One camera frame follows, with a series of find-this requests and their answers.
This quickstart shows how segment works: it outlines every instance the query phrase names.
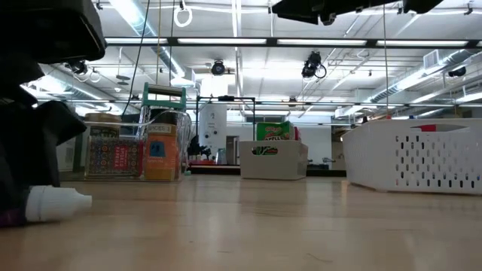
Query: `white plastic basket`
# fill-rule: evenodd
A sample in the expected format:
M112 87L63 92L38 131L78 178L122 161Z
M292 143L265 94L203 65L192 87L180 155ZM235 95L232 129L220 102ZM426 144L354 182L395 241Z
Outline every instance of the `white plastic basket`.
M373 121L343 136L343 152L355 184L482 194L482 119Z
M270 147L277 154L253 154L253 148ZM308 147L295 140L239 142L242 178L298 180L307 176Z

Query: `ceiling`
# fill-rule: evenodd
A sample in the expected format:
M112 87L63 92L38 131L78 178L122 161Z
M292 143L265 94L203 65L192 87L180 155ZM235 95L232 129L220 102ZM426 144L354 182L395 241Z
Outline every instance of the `ceiling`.
M101 1L103 9L98 11L102 21L105 37L136 37L136 33L123 17L114 9L109 1ZM233 37L233 18L230 12L231 0L185 0L188 7L193 7L193 19L186 27L172 24L173 5L178 1L151 1L148 18L154 29L158 30L159 16L161 37ZM398 3L386 6L386 37L387 38L420 38L420 39L479 39L482 36L480 28L480 11L482 2L473 2L475 12L462 14L467 10L466 0L445 0L430 14L397 15ZM242 0L243 12L240 20L238 36L242 37L300 37L300 38L379 38L384 37L383 8L375 7L361 14L344 14L337 17L331 26L314 26L270 16L268 1ZM184 22L187 12L179 14L179 20ZM236 70L236 51L234 47L171 47L167 48L177 63L186 68L192 68L200 78L209 75L207 63L222 59L224 64ZM90 62L101 75L99 82L93 83L87 77L80 77L82 84L102 91L113 99L128 99L130 84L119 86L116 75L133 77L134 64L138 53L137 47L124 47L119 61L119 47L108 47L105 56ZM243 56L243 92L244 96L254 96L257 99L288 100L296 96L298 100L363 102L373 90L386 84L386 63L388 63L389 80L403 74L423 63L423 56L432 50L423 49L336 49L331 48L288 48L288 47L241 47ZM328 76L318 82L308 85L301 78L304 61L313 51L319 51L328 69ZM158 58L150 47L143 47L139 57L133 93L141 93L144 83L169 85L169 69L158 63L163 73L158 72ZM62 65L58 69L68 72ZM478 75L479 65L473 63L467 77ZM230 82L228 94L236 96L234 75L225 75ZM453 84L459 79L448 78ZM396 102L410 102L412 96L405 93L433 91L442 78L432 78L424 82L423 87L414 87L393 96ZM188 92L194 98L196 92Z

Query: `wooden floor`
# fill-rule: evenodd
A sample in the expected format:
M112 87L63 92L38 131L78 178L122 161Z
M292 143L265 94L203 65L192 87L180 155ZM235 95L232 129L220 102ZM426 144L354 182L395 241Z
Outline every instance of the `wooden floor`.
M335 178L65 183L74 220L0 230L1 270L477 270L482 198L379 193Z

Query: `white storage bin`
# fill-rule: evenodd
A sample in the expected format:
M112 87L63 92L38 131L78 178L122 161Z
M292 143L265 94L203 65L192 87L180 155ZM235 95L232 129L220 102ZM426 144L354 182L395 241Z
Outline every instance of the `white storage bin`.
M355 184L482 194L482 119L368 122L343 136L343 152Z
M272 155L253 154L256 147L277 148ZM241 177L298 180L307 176L308 147L295 140L239 142Z

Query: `orange box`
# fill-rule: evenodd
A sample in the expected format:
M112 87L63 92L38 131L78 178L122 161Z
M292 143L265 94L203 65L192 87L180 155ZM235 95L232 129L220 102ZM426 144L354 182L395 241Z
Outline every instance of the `orange box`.
M146 180L176 180L179 155L176 136L176 126L172 124L151 124L148 127L144 173Z

